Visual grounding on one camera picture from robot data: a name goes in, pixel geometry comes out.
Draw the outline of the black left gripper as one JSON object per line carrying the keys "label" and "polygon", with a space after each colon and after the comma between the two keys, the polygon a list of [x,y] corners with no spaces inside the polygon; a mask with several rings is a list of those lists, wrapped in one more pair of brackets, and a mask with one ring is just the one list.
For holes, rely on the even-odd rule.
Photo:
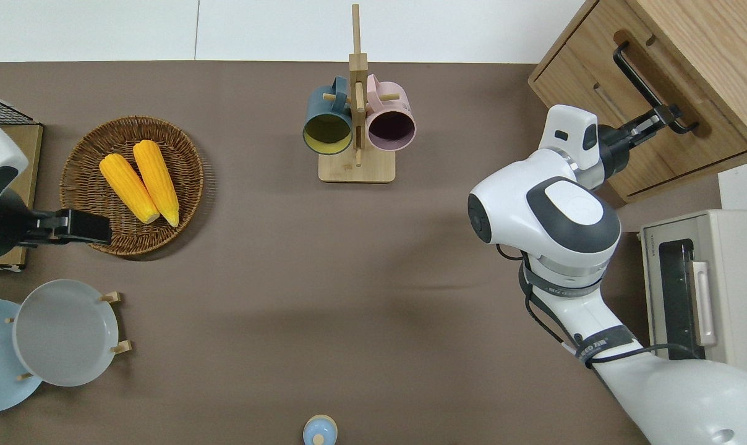
{"label": "black left gripper", "polygon": [[65,245],[72,242],[110,245],[113,230],[107,217],[73,208],[57,211],[32,210],[20,195],[8,189],[0,195],[0,256],[28,242],[35,228],[43,231],[45,244]]}

